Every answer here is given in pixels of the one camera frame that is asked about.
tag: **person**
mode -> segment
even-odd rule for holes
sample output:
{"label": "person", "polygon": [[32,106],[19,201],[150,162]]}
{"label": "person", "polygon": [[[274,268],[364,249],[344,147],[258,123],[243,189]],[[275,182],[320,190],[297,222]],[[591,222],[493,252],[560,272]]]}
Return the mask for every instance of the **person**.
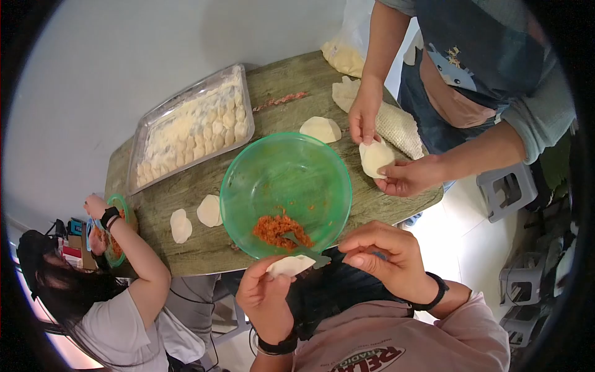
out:
{"label": "person", "polygon": [[[413,115],[429,156],[395,161],[376,185],[392,196],[531,164],[575,117],[562,68],[520,0],[378,0],[361,87],[349,111],[355,143],[370,143],[383,84],[412,17],[397,101]],[[414,224],[417,218],[407,221]]]}
{"label": "person", "polygon": [[[138,279],[127,285],[109,271],[75,268],[56,252],[56,241],[29,230],[17,255],[33,299],[40,298],[83,352],[113,370],[165,372],[197,361],[211,343],[217,277],[172,279],[117,209],[96,195],[86,198],[84,208],[102,220]],[[101,255],[97,241],[91,243]]]}
{"label": "person", "polygon": [[[508,334],[483,294],[426,273],[411,233],[373,221],[329,251],[332,262],[305,278],[269,276],[283,256],[243,273],[236,300],[258,335],[250,371],[508,370]],[[413,308],[439,320],[423,323]],[[314,328],[298,345],[305,324]]]}

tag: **floor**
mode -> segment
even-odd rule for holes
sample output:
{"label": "floor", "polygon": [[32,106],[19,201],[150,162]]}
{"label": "floor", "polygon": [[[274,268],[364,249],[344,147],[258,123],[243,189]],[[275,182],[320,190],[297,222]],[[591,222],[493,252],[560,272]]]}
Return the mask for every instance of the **floor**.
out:
{"label": "floor", "polygon": [[[508,309],[499,306],[498,275],[524,236],[522,225],[528,214],[520,211],[496,223],[486,217],[485,202],[475,176],[471,176],[458,180],[409,230],[418,239],[426,271],[482,291],[499,320]],[[417,316],[428,323],[433,321],[426,312]],[[218,345],[217,353],[219,366],[231,372],[249,371],[254,360],[248,332]],[[209,354],[215,362],[214,351]]]}

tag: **white t-shirt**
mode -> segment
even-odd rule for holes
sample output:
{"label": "white t-shirt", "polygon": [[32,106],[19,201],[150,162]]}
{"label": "white t-shirt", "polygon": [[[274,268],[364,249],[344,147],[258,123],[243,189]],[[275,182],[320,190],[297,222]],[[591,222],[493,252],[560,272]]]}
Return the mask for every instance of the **white t-shirt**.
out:
{"label": "white t-shirt", "polygon": [[296,372],[508,371],[508,334],[483,294],[434,325],[405,304],[370,301],[325,319],[294,357]]}
{"label": "white t-shirt", "polygon": [[106,302],[95,302],[79,323],[82,341],[105,361],[137,364],[114,367],[121,371],[167,371],[165,351],[183,363],[200,359],[205,343],[186,328],[167,308],[145,330],[139,311],[126,289]]}

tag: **spoon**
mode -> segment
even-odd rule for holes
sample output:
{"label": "spoon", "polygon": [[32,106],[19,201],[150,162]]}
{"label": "spoon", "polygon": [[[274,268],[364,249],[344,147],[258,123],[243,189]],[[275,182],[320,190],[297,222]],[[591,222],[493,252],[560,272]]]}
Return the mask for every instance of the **spoon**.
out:
{"label": "spoon", "polygon": [[314,261],[316,261],[314,263],[314,265],[312,265],[312,268],[313,269],[324,267],[326,264],[328,264],[331,261],[331,258],[330,257],[323,256],[321,254],[318,254],[318,253],[310,250],[305,245],[301,244],[299,242],[299,240],[296,239],[296,237],[293,234],[293,232],[291,232],[291,231],[285,233],[284,235],[282,235],[282,237],[286,237],[286,238],[292,240],[295,244],[297,244],[297,247],[295,247],[295,252],[296,253],[303,254],[304,256],[310,257]]}

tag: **green plastic bowl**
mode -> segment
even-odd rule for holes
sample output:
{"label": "green plastic bowl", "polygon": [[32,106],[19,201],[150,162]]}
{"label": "green plastic bowl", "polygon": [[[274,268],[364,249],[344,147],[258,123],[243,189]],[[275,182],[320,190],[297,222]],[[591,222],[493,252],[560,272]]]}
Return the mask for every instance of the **green plastic bowl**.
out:
{"label": "green plastic bowl", "polygon": [[311,249],[322,252],[343,230],[351,201],[351,181],[341,158],[299,133],[277,133],[246,147],[227,169],[220,193],[227,233],[254,258],[292,254],[252,234],[263,215],[281,215],[285,208],[315,242]]}
{"label": "green plastic bowl", "polygon": [[[124,217],[126,219],[126,223],[129,224],[134,231],[138,230],[138,221],[136,220],[136,215],[132,208],[128,208],[124,197],[118,193],[113,194],[109,197],[107,204],[111,207],[116,207],[118,210],[124,210]],[[122,254],[118,257],[114,253],[112,243],[111,243],[111,235],[108,233],[108,244],[105,250],[105,258],[107,258],[108,263],[111,267],[118,267],[126,260],[126,254],[122,252]]]}

